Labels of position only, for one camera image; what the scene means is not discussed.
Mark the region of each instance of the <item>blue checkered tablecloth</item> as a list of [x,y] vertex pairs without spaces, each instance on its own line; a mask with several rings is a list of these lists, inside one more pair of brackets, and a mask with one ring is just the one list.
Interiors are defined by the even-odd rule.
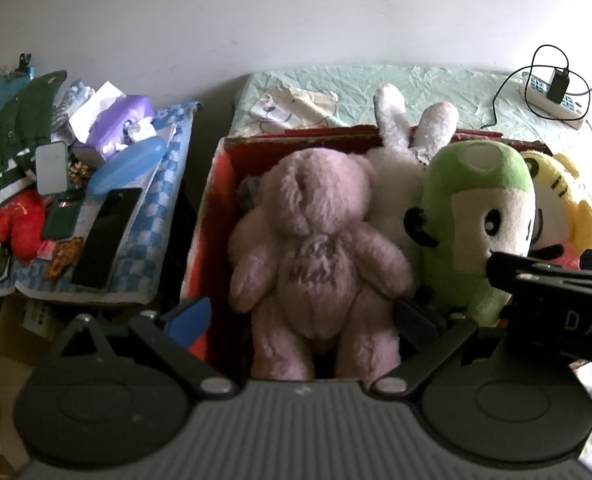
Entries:
[[176,133],[144,197],[124,248],[117,257],[106,292],[90,292],[72,285],[73,266],[58,280],[47,282],[42,276],[48,262],[36,259],[31,265],[25,266],[14,259],[9,276],[0,283],[0,296],[18,290],[36,300],[69,303],[147,304],[153,300],[167,252],[173,209],[185,172],[191,125],[197,106],[196,102],[188,102],[156,111],[154,128],[160,130],[175,123]]

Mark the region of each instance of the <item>pink teddy bear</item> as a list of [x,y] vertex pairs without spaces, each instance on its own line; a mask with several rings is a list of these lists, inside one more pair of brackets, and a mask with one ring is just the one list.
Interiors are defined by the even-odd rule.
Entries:
[[252,377],[312,380],[336,349],[335,376],[369,385],[399,362],[391,300],[413,294],[403,253],[364,222],[371,165],[310,148],[263,176],[259,206],[229,241],[230,302],[251,312]]

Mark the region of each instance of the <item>green mushroom plush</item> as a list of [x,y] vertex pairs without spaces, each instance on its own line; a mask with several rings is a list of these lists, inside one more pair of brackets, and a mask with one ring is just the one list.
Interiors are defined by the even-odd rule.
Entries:
[[423,246],[423,282],[438,311],[464,308],[481,325],[498,321],[509,295],[489,285],[487,260],[493,251],[526,255],[534,213],[534,184],[515,149],[467,140],[436,153],[421,207],[408,210],[404,224]]

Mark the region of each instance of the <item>white bunny plush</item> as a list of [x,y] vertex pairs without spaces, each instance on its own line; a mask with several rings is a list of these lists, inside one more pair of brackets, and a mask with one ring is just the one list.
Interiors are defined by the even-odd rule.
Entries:
[[421,250],[407,235],[403,219],[409,208],[420,205],[426,165],[456,132],[458,110],[449,102],[431,105],[412,136],[405,98],[394,85],[378,89],[374,109],[383,147],[366,154],[375,168],[367,222],[400,247],[419,285]]

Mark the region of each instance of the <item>power strip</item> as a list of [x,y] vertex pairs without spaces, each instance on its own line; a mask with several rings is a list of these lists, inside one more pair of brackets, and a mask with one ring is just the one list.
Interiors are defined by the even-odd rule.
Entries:
[[[585,113],[583,106],[575,102],[574,98],[569,94],[565,94],[565,98],[560,104],[550,101],[547,99],[547,91],[549,88],[550,85],[548,83],[535,75],[532,75],[529,85],[527,86],[528,103],[537,106],[541,110],[544,110],[548,114],[559,119],[578,119],[577,121],[565,121],[565,124],[569,124],[572,128],[580,130],[583,124],[585,124],[585,118],[583,117],[580,119],[580,116]],[[522,96],[524,87],[522,85],[519,86],[518,91]]]

